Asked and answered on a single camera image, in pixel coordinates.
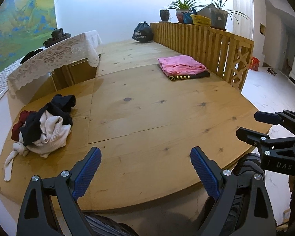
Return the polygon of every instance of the landscape painting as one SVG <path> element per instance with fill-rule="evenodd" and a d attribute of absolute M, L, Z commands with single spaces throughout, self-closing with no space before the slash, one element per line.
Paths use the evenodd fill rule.
<path fill-rule="evenodd" d="M 42 47 L 55 28 L 54 0 L 5 0 L 0 6 L 0 72 Z"/>

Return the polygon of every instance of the white sweater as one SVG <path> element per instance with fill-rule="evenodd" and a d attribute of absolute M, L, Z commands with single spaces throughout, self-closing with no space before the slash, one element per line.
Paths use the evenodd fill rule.
<path fill-rule="evenodd" d="M 4 180 L 11 180 L 13 159 L 17 154 L 26 156 L 29 151 L 37 153 L 40 157 L 47 158 L 48 155 L 60 147 L 66 145 L 66 140 L 71 132 L 71 125 L 62 125 L 63 119 L 60 116 L 54 116 L 45 111 L 40 118 L 41 138 L 27 147 L 24 146 L 23 136 L 20 132 L 19 142 L 13 144 L 13 150 L 4 164 Z"/>

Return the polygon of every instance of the pink folded cloth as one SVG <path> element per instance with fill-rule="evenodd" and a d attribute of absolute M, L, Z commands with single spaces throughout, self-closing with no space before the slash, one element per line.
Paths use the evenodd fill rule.
<path fill-rule="evenodd" d="M 208 70 L 205 65 L 195 61 L 190 56 L 161 57 L 158 60 L 163 72 L 167 76 L 197 75 Z"/>

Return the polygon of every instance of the wooden railing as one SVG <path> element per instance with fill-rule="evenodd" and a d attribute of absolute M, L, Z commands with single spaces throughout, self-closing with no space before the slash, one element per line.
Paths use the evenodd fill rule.
<path fill-rule="evenodd" d="M 210 27 L 151 23 L 154 41 L 204 64 L 230 85 L 242 90 L 254 41 Z"/>

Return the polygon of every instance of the red garment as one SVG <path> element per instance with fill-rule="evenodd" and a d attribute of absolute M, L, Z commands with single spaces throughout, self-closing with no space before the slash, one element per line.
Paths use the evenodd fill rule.
<path fill-rule="evenodd" d="M 33 112 L 36 112 L 36 111 L 22 111 L 20 113 L 20 118 L 18 119 L 18 123 L 14 124 L 13 125 L 13 128 L 12 128 L 12 136 L 11 136 L 11 139 L 14 140 L 14 141 L 19 141 L 19 136 L 20 136 L 20 127 L 22 127 L 27 119 L 27 117 L 33 113 Z"/>

